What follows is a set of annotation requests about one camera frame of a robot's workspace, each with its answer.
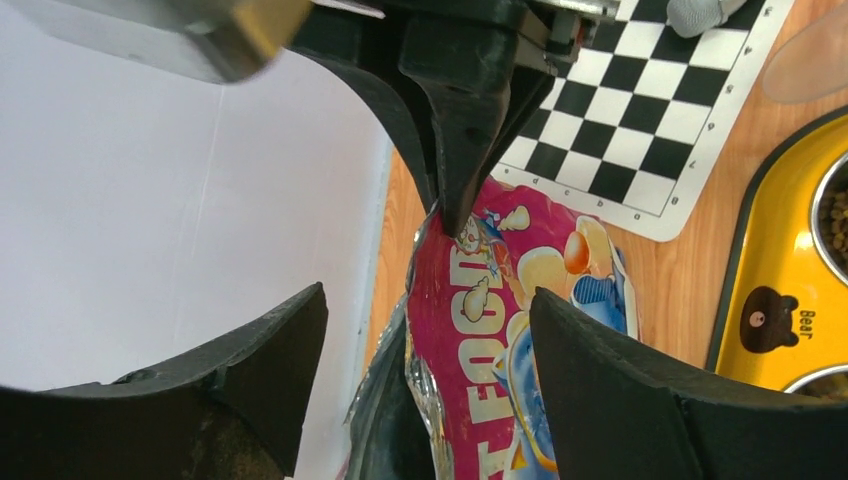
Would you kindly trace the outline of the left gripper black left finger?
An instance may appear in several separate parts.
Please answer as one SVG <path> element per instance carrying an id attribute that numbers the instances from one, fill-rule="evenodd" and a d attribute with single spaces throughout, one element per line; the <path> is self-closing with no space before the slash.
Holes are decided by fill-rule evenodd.
<path id="1" fill-rule="evenodd" d="M 284 479 L 325 339 L 313 284 L 266 314 L 113 383 L 1 391 L 5 479 Z"/>

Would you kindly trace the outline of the clear plastic scoop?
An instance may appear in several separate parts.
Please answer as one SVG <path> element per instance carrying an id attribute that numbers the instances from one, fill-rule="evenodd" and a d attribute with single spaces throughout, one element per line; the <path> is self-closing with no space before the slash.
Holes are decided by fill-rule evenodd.
<path id="1" fill-rule="evenodd" d="M 847 3 L 842 2 L 784 44 L 767 65 L 763 90 L 799 104 L 847 87 Z"/>

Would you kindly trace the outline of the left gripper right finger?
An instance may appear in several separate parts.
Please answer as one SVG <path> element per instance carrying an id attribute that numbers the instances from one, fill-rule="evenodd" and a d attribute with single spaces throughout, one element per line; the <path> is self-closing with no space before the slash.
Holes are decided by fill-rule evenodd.
<path id="1" fill-rule="evenodd" d="M 530 326 L 563 479 L 843 479 L 847 407 L 679 361 L 538 288 Z"/>

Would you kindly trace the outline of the yellow double pet bowl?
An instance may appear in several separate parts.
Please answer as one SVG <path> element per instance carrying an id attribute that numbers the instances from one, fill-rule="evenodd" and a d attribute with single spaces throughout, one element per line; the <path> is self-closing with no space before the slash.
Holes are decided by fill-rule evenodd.
<path id="1" fill-rule="evenodd" d="M 776 391 L 847 399 L 847 269 L 828 257 L 818 208 L 847 190 L 847 109 L 801 127 L 746 189 L 707 370 Z"/>

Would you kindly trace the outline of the colourful pet food bag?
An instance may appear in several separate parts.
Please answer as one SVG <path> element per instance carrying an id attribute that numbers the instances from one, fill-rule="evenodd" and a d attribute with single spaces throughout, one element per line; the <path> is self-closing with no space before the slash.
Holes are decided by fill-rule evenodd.
<path id="1" fill-rule="evenodd" d="M 639 334 L 621 251 L 595 217 L 487 180 L 457 236 L 438 207 L 346 419 L 343 479 L 555 479 L 529 314 L 547 289 Z"/>

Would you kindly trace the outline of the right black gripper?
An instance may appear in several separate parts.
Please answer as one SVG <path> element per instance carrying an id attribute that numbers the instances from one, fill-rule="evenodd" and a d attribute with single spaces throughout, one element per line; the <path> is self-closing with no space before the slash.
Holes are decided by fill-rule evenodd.
<path id="1" fill-rule="evenodd" d="M 400 47 L 414 20 L 462 46 L 486 34 L 517 40 L 517 65 L 493 89 L 414 80 L 395 65 L 360 59 L 367 35 Z M 347 84 L 376 116 L 409 171 L 425 210 L 456 238 L 484 181 L 556 79 L 597 30 L 595 1 L 315 1 L 291 50 Z"/>

